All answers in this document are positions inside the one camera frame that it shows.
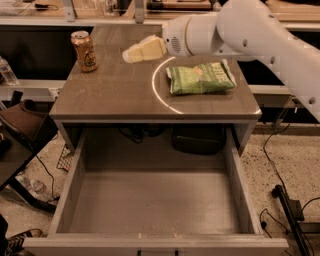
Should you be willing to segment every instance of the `gray drawer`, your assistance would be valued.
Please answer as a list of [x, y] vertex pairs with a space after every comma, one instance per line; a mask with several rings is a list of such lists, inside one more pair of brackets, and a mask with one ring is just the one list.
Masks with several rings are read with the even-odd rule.
[[37, 256], [277, 255], [250, 201], [231, 131], [224, 150], [191, 155], [170, 130], [135, 144], [114, 128], [86, 129]]

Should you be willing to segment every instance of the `aluminum can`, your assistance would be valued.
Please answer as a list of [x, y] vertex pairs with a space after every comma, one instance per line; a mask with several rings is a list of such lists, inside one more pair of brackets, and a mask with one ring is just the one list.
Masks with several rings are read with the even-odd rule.
[[87, 31], [80, 30], [71, 34], [71, 42], [77, 54], [77, 61], [83, 72], [97, 69], [92, 39]]

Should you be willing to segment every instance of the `workbench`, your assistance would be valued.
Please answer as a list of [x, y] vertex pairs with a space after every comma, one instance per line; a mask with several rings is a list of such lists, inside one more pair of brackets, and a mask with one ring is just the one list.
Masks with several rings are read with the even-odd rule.
[[[98, 69], [76, 64], [51, 109], [74, 153], [45, 238], [27, 238], [41, 255], [277, 255], [285, 239], [263, 235], [239, 155], [261, 115], [237, 62], [237, 87], [173, 96], [165, 68], [216, 62], [213, 57], [127, 64], [123, 50], [159, 35], [158, 25], [103, 25], [92, 32]], [[140, 144], [117, 127], [162, 124]], [[214, 155], [180, 152], [173, 124], [224, 124], [226, 143]]]

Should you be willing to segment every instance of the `speckled floor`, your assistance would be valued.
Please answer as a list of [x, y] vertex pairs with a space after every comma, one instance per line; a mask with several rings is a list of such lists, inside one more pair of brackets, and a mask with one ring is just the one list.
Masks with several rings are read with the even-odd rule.
[[[282, 124], [279, 130], [286, 126], [287, 124]], [[241, 160], [257, 215], [260, 216], [261, 212], [267, 209], [276, 220], [290, 229], [279, 200], [271, 195], [275, 185], [282, 183], [266, 157], [264, 145], [268, 140], [265, 150], [282, 177], [290, 198], [300, 200], [303, 206], [310, 199], [320, 196], [320, 126], [291, 124], [284, 132], [268, 139], [273, 132], [270, 124], [257, 124]], [[63, 146], [64, 141], [58, 136], [39, 154], [55, 177], [56, 194], [61, 192], [66, 177], [64, 171], [56, 168]], [[37, 159], [30, 163], [24, 176], [43, 181], [48, 193], [51, 193], [51, 178]], [[50, 214], [17, 203], [3, 195], [0, 195], [0, 205], [0, 211], [9, 223], [7, 236], [30, 228], [41, 228], [44, 233], [48, 231], [52, 218]], [[306, 221], [320, 222], [320, 200], [310, 203], [304, 210], [304, 216]], [[290, 248], [281, 255], [301, 255], [291, 232], [286, 234], [285, 228], [273, 220], [266, 210], [261, 214], [261, 218], [267, 223], [266, 237], [285, 237], [288, 240]], [[312, 247], [311, 255], [320, 255], [320, 235], [308, 235], [307, 238]]]

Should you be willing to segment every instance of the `green snack bag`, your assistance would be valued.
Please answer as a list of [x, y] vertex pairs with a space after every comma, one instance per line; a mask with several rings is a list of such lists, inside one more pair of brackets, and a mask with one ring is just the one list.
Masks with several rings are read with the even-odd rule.
[[193, 68], [168, 67], [172, 94], [199, 94], [229, 90], [236, 87], [234, 76], [225, 59], [200, 64]]

